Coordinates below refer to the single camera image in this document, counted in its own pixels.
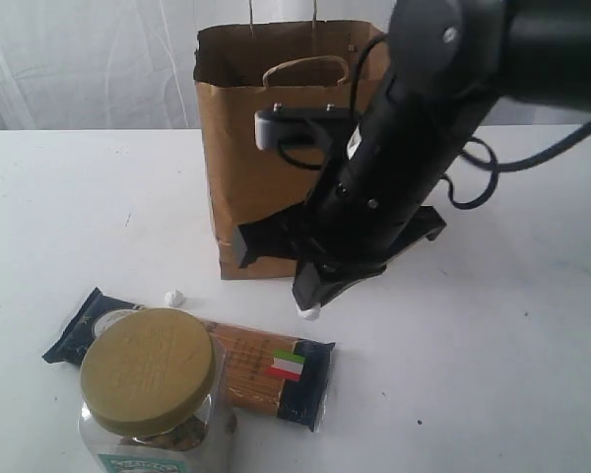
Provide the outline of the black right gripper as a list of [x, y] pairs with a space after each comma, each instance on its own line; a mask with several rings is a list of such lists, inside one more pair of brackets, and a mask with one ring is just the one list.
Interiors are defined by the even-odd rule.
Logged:
[[[381, 252], [444, 175], [443, 167], [233, 167], [231, 227], [266, 219], [306, 203], [302, 231], [326, 252]], [[295, 268], [300, 310], [329, 304], [360, 280], [360, 272], [311, 261]]]

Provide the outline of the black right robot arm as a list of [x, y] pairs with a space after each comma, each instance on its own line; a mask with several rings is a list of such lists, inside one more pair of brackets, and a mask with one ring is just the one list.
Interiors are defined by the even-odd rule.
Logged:
[[[255, 115], [260, 149], [325, 156], [303, 201], [232, 236], [240, 267], [295, 262], [302, 310], [437, 238], [445, 224], [426, 198], [500, 99], [591, 112], [591, 1], [399, 1], [379, 39], [389, 65], [364, 113], [275, 104]], [[529, 169], [589, 135], [591, 120], [531, 158], [483, 169]]]

